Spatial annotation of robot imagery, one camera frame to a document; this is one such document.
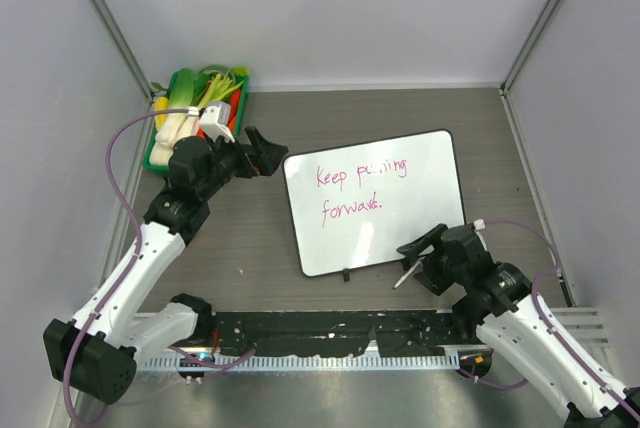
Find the white whiteboard with black frame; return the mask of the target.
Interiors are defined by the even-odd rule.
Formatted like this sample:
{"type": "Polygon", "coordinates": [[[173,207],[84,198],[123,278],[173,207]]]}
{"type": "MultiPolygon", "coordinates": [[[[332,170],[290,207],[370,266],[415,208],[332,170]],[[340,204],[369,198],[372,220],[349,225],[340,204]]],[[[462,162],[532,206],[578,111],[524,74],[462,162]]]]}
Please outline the white whiteboard with black frame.
{"type": "Polygon", "coordinates": [[[283,173],[307,277],[398,260],[436,225],[466,221],[448,130],[289,155],[283,173]]]}

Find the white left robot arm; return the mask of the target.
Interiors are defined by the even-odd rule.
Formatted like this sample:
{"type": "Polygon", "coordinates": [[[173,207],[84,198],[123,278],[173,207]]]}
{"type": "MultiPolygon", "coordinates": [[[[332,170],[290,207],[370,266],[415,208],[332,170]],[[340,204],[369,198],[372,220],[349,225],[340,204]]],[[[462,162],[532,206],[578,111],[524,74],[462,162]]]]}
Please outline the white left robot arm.
{"type": "Polygon", "coordinates": [[[126,255],[72,319],[52,320],[44,344],[52,375],[111,405],[139,365],[178,342],[205,345],[215,330],[210,303],[181,293],[158,314],[136,323],[142,302],[210,214],[209,201],[233,178],[273,175],[288,153],[255,127],[247,143],[197,136],[177,142],[165,185],[153,199],[126,255]]]}

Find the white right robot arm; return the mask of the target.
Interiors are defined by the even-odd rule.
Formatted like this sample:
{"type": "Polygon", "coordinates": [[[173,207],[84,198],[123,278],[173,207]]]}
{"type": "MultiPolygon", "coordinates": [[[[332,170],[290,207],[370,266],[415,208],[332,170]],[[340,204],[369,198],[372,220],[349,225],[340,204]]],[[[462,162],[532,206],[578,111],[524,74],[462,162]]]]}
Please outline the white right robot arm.
{"type": "Polygon", "coordinates": [[[455,337],[497,351],[567,427],[638,426],[638,388],[626,386],[575,340],[539,293],[538,279],[492,258],[483,227],[481,220],[438,224],[397,249],[405,271],[431,293],[464,289],[452,307],[455,337]]]}

